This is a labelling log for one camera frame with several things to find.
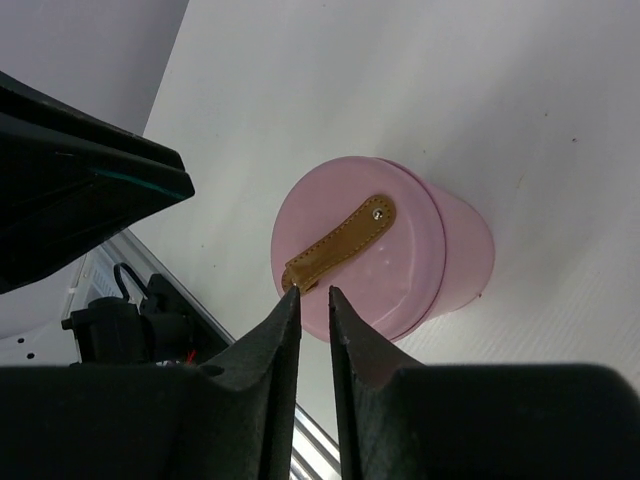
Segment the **red wire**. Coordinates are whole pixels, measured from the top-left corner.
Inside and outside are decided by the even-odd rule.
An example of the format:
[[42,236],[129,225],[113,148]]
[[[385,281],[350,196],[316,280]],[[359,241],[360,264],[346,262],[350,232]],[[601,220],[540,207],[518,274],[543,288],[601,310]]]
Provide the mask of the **red wire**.
[[196,351],[195,350],[191,350],[189,352],[189,354],[187,355],[187,359],[185,360],[185,363],[186,364],[190,364],[191,362],[193,362],[193,359],[195,358],[195,356],[196,356]]

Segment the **teal stripe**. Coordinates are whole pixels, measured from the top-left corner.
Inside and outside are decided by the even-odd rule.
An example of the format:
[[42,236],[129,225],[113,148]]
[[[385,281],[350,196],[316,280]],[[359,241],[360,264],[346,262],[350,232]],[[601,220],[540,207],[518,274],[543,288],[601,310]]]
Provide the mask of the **teal stripe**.
[[101,170],[99,168],[90,168],[93,173],[97,173],[99,175],[103,175],[105,177],[117,178],[118,180],[124,180],[125,182],[135,183],[136,185],[140,185],[141,187],[148,188],[150,190],[155,190],[156,192],[164,193],[173,198],[177,198],[178,200],[184,200],[187,198],[185,195],[181,195],[176,192],[172,192],[165,188],[160,187],[154,183],[145,182],[144,180],[140,180],[139,178],[132,177],[130,175],[124,175],[122,173],[110,172],[109,170]]

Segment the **leather handle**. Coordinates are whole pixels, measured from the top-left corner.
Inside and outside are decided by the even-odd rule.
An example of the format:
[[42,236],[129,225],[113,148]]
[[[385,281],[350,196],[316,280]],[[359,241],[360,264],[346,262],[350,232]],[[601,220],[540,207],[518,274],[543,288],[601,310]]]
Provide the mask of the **leather handle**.
[[395,219],[396,206],[391,198],[369,197],[337,228],[286,263],[282,288],[286,292],[297,285],[302,295],[310,292],[324,275],[369,248]]

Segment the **stitching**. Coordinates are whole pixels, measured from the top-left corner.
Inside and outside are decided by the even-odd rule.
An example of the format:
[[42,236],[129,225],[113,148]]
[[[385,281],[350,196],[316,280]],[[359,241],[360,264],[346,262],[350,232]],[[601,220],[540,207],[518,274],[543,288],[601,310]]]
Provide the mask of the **stitching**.
[[[340,233],[342,230],[345,229],[345,227],[347,225],[349,225],[349,223],[351,223],[353,220],[356,219],[356,217],[358,217],[363,210],[365,210],[369,205],[371,205],[372,203],[377,202],[380,204],[381,207],[383,207],[385,209],[385,213],[387,214],[386,219],[384,221],[384,223],[382,223],[380,225],[380,227],[378,227],[378,229],[371,233],[366,240],[364,240],[360,245],[358,245],[357,247],[355,247],[353,250],[351,250],[349,253],[343,255],[342,257],[340,257],[339,259],[333,261],[332,263],[325,265],[321,270],[319,270],[318,272],[315,273],[315,275],[313,275],[312,277],[310,277],[306,282],[304,282],[302,285],[300,285],[300,289],[301,290],[306,290],[306,288],[309,285],[312,285],[313,283],[315,283],[315,281],[318,279],[318,277],[320,277],[324,272],[326,272],[327,270],[330,270],[332,267],[338,265],[339,263],[345,261],[346,259],[348,259],[349,257],[354,256],[355,254],[357,254],[360,250],[362,250],[362,248],[367,245],[374,237],[376,237],[382,230],[385,229],[385,227],[389,224],[389,222],[391,221],[391,215],[390,215],[390,209],[389,209],[389,204],[387,202],[385,202],[383,199],[379,198],[379,197],[374,197],[371,198],[370,200],[366,201],[363,205],[360,206],[360,208],[358,208],[358,210],[356,210],[354,213],[352,213],[343,223],[342,225],[340,225],[338,228],[336,228],[333,232],[331,232],[328,236],[326,236],[325,238],[323,238],[322,240],[320,240],[319,242],[316,242],[315,245],[312,245],[308,250],[306,250],[305,252],[301,253],[300,255],[298,255],[294,260],[292,260],[291,262],[289,262],[287,264],[287,267],[285,268],[283,277],[288,273],[289,270],[289,266],[291,265],[295,265],[296,263],[298,263],[300,260],[302,260],[303,258],[307,257],[308,255],[310,255],[311,253],[313,253],[314,251],[316,251],[318,248],[320,248],[321,246],[323,246],[324,244],[326,244],[329,240],[331,240],[333,237],[335,237],[338,233]],[[288,278],[287,276],[287,284],[291,282],[291,279]]]

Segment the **pink cylindrical container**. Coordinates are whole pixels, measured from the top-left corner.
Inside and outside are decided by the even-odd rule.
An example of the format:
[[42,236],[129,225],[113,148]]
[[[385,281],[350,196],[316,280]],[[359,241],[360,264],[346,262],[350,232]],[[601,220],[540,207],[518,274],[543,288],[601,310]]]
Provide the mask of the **pink cylindrical container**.
[[302,326],[324,341],[331,285],[395,341],[477,298],[493,261],[491,232],[478,212],[370,157],[337,158],[305,175],[280,208],[271,239],[278,293],[301,286]]

